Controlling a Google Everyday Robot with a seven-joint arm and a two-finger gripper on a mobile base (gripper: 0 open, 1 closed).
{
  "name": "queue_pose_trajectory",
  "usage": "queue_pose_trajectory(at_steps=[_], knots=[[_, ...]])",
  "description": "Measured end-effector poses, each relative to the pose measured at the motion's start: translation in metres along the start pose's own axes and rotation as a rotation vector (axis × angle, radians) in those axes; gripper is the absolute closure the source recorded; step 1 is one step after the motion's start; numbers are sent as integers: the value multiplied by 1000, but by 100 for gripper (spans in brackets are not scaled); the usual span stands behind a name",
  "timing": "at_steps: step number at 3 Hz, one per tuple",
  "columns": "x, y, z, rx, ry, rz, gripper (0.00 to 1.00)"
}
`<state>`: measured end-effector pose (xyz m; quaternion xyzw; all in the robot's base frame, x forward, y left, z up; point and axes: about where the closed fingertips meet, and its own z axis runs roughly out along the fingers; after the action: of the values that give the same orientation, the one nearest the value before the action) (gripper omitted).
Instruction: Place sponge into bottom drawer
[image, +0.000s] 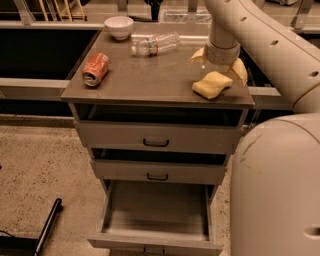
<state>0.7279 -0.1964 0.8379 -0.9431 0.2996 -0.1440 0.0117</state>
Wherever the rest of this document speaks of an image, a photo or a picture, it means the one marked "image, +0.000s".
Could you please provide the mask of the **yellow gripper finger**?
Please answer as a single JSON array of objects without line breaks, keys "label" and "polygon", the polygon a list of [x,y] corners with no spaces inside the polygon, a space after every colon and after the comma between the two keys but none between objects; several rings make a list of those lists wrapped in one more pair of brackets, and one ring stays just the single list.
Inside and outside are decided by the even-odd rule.
[{"label": "yellow gripper finger", "polygon": [[188,65],[204,64],[207,61],[207,56],[204,48],[197,50],[188,61]]},{"label": "yellow gripper finger", "polygon": [[248,81],[248,73],[246,70],[246,67],[243,63],[243,61],[240,58],[237,58],[231,68],[230,71],[233,72],[238,80],[241,82],[242,86],[246,86],[247,85],[247,81]]}]

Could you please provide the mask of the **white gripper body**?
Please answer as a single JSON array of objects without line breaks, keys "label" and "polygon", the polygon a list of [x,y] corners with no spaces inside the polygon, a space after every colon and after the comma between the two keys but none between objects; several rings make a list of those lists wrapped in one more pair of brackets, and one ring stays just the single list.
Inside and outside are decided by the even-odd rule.
[{"label": "white gripper body", "polygon": [[234,46],[223,48],[207,40],[204,46],[204,54],[207,60],[213,64],[231,65],[239,57],[240,44],[236,41]]}]

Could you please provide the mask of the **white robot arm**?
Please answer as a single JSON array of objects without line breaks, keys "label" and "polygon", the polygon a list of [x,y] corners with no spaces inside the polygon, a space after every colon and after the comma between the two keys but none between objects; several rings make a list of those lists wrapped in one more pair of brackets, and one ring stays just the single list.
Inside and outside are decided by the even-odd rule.
[{"label": "white robot arm", "polygon": [[320,256],[319,50],[253,0],[204,0],[206,58],[242,47],[293,108],[240,142],[230,185],[231,256]]}]

